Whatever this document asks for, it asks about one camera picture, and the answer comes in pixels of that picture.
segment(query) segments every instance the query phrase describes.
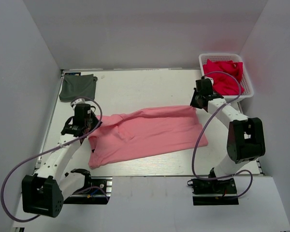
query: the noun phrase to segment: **wall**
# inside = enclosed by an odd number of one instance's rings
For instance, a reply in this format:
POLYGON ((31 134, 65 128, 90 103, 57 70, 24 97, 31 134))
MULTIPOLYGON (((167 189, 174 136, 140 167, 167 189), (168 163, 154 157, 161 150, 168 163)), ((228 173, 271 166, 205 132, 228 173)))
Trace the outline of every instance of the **wall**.
POLYGON ((241 56, 255 90, 244 111, 263 119, 261 165, 273 176, 290 221, 290 0, 268 1, 241 56))
MULTIPOLYGON (((39 151, 60 72, 21 0, 0 0, 0 188, 17 163, 39 151)), ((33 163, 8 182, 7 206, 15 211, 23 176, 33 163)), ((12 221, 0 204, 0 232, 12 221)))
POLYGON ((199 66, 239 53, 267 0, 24 0, 61 69, 199 66))

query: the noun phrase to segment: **white floor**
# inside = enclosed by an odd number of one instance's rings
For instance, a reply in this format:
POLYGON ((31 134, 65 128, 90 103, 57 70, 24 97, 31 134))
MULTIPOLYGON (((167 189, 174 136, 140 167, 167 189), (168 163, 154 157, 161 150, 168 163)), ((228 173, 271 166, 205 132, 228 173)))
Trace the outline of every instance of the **white floor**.
MULTIPOLYGON (((96 71, 82 72, 98 77, 95 100, 102 107, 104 115, 131 113, 133 111, 157 106, 190 104, 195 80, 200 79, 199 70, 134 70, 134 71, 96 71)), ((44 150, 57 145, 65 121, 73 115, 69 103, 58 99, 51 122, 44 150)), ((200 122, 204 125, 210 115, 204 110, 197 110, 200 122)), ((217 119, 210 123, 205 135, 208 146, 197 150, 195 168, 198 174, 207 175, 227 154, 227 129, 217 119)), ((74 154, 65 171, 74 168, 89 169, 90 146, 85 140, 74 154)), ((113 163, 91 170, 92 176, 127 176, 127 175, 192 175, 192 149, 162 154, 158 156, 113 163)), ((48 155, 43 156, 42 163, 48 155)), ((251 162, 243 169, 253 174, 260 171, 256 162, 251 162)))

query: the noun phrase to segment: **folded pink fabric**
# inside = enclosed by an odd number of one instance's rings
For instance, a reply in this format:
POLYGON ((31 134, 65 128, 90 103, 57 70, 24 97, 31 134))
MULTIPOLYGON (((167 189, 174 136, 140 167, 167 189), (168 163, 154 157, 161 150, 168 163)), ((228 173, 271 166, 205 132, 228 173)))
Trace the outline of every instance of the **folded pink fabric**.
MULTIPOLYGON (((193 148, 202 130, 190 106, 146 108, 131 114, 103 116, 89 136, 89 166, 127 161, 193 148)), ((208 144, 203 135, 199 146, 208 144)))

